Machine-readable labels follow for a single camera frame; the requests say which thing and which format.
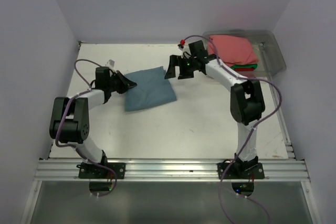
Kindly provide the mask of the blue t-shirt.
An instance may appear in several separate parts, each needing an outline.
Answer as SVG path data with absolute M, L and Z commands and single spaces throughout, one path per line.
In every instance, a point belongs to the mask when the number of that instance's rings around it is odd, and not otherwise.
M 176 94 L 165 74 L 162 66 L 127 73 L 125 76 L 137 85 L 127 91 L 124 110 L 140 111 L 175 102 Z

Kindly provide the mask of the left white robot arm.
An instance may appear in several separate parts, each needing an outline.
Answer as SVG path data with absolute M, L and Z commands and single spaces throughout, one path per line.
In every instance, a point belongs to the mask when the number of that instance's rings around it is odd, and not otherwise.
M 79 178 L 117 178 L 105 152 L 89 137 L 89 111 L 107 103 L 112 93 L 124 94 L 136 86 L 118 70 L 97 67 L 88 90 L 71 98 L 54 99 L 49 135 L 57 147 L 71 147 L 82 158 Z

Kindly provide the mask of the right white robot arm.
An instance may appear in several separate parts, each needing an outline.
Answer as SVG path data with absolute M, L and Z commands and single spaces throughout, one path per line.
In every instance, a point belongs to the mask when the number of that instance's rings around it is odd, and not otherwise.
M 186 44 L 181 40 L 181 55 L 170 55 L 166 79 L 190 79 L 199 71 L 211 77 L 230 92 L 230 113 L 238 126 L 238 145 L 234 159 L 219 165 L 220 175 L 247 178 L 258 165 L 257 123 L 265 111 L 265 102 L 259 80 L 248 80 L 235 73 L 216 54 L 208 54 L 199 40 Z

